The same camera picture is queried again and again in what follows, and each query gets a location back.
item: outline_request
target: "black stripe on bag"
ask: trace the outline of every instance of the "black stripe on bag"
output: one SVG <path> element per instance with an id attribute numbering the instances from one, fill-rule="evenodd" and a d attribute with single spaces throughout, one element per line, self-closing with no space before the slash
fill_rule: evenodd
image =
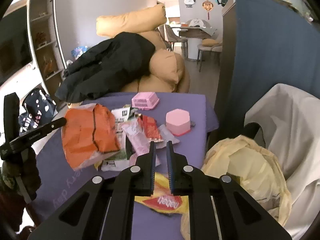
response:
<path id="1" fill-rule="evenodd" d="M 93 109 L 92 111 L 92 114 L 93 114 L 93 132 L 92 132 L 92 142 L 93 144 L 96 146 L 97 150 L 99 151 L 99 146 L 98 144 L 96 143 L 96 141 L 94 140 L 94 134 L 96 132 L 96 116 L 95 116 L 95 111 Z"/>

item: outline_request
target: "black bag with white print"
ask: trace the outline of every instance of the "black bag with white print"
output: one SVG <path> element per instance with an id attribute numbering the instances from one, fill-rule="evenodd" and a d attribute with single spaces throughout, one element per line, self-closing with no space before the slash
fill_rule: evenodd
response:
<path id="1" fill-rule="evenodd" d="M 33 89 L 23 100 L 25 113 L 19 116 L 20 135 L 52 121 L 56 103 L 40 88 Z"/>

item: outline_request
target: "silver screw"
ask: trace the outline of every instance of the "silver screw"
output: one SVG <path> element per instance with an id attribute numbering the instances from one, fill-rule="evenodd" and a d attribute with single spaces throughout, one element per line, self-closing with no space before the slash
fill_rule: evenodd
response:
<path id="1" fill-rule="evenodd" d="M 139 166 L 132 166 L 130 171 L 133 172 L 133 173 L 136 173 L 136 172 L 139 172 L 141 169 Z"/>
<path id="2" fill-rule="evenodd" d="M 221 179 L 225 183 L 231 182 L 231 178 L 228 175 L 223 175 Z"/>
<path id="3" fill-rule="evenodd" d="M 183 167 L 183 170 L 185 171 L 185 172 L 191 172 L 191 171 L 193 171 L 193 167 L 192 166 L 184 166 Z"/>
<path id="4" fill-rule="evenodd" d="M 100 182 L 102 181 L 102 178 L 100 176 L 95 176 L 93 179 L 92 179 L 92 182 L 94 184 L 99 184 Z"/>

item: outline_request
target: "black jacket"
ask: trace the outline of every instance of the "black jacket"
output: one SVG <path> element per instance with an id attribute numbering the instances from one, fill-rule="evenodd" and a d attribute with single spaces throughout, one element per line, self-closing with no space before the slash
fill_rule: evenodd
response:
<path id="1" fill-rule="evenodd" d="M 68 103 L 119 92 L 124 85 L 149 75 L 155 46 L 135 33 L 120 33 L 100 42 L 65 70 L 55 95 Z"/>

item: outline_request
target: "gloved hand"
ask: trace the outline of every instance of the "gloved hand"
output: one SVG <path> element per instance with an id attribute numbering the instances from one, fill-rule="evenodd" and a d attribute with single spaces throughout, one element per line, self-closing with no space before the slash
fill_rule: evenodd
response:
<path id="1" fill-rule="evenodd" d="M 32 148 L 28 149 L 28 159 L 22 165 L 4 161 L 0 175 L 0 191 L 17 192 L 18 184 L 14 177 L 20 176 L 29 194 L 34 194 L 41 185 L 39 171 L 36 166 L 36 154 Z"/>

